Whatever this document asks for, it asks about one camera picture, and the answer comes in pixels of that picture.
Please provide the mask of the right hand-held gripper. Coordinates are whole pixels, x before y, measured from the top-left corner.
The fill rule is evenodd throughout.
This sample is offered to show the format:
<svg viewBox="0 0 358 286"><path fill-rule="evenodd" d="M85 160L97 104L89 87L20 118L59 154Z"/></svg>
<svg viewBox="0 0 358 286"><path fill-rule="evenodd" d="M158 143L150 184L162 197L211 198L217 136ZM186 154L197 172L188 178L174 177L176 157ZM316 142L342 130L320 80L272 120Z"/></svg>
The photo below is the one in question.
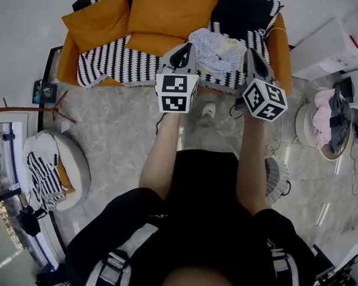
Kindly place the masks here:
<svg viewBox="0 0 358 286"><path fill-rule="evenodd" d="M275 121L288 109L288 103L285 91L276 85L270 64L255 49L249 48L244 55L243 69L247 87L242 96L251 115Z"/></svg>

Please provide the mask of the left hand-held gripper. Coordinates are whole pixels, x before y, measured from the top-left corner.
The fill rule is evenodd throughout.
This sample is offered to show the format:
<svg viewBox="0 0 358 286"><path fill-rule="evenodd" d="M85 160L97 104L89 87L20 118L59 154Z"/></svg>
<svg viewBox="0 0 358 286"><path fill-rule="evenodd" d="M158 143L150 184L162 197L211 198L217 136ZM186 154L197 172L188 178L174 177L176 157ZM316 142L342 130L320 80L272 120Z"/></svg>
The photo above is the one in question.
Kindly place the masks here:
<svg viewBox="0 0 358 286"><path fill-rule="evenodd" d="M196 50L192 43L176 46L161 58L155 84L160 112L188 113L198 86Z"/></svg>

